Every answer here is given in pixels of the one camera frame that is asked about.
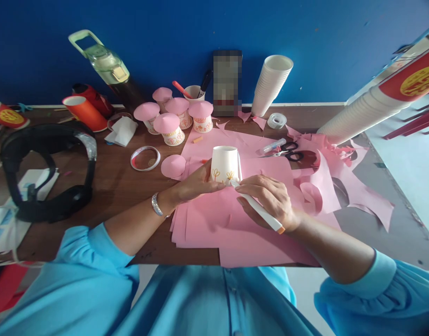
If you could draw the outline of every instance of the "flower drawing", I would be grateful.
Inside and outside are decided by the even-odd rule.
[[[211,172],[213,173],[214,181],[216,182],[216,178],[221,174],[221,172],[217,169],[212,169]]]

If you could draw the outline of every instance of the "hand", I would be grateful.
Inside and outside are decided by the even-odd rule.
[[[173,189],[180,202],[188,202],[202,194],[209,194],[225,188],[221,182],[210,181],[211,159]]]
[[[284,183],[264,175],[255,175],[241,181],[236,187],[240,194],[247,194],[258,199],[261,205],[285,228],[285,232],[294,231],[301,222],[298,210],[292,208],[291,199]],[[247,215],[263,228],[269,224],[250,206],[244,197],[237,198]]]

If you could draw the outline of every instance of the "glue stick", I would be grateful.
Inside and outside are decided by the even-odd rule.
[[[286,139],[285,138],[282,138],[282,139],[280,139],[280,140],[278,140],[278,141],[275,141],[274,143],[271,143],[270,145],[267,145],[267,146],[265,146],[264,148],[262,148],[261,149],[261,152],[263,153],[263,154],[266,154],[266,153],[268,153],[268,152],[270,152],[270,151],[272,151],[272,150],[274,150],[274,149],[276,149],[278,146],[282,146],[282,145],[284,145],[286,143]]]

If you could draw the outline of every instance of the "bottle handle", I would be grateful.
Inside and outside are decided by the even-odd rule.
[[[69,35],[69,41],[70,43],[85,57],[87,58],[86,53],[84,52],[84,50],[82,50],[82,48],[80,46],[78,46],[76,44],[76,41],[82,40],[83,38],[90,36],[92,39],[95,40],[96,43],[104,45],[99,38],[96,37],[96,35],[94,33],[92,33],[90,30],[88,29],[83,29],[80,31],[77,31],[73,34]]]

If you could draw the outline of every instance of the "red label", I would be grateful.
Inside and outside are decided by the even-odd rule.
[[[4,104],[0,105],[0,124],[10,128],[19,128],[27,119]]]
[[[429,52],[407,64],[381,84],[379,89],[389,97],[414,101],[429,93]]]

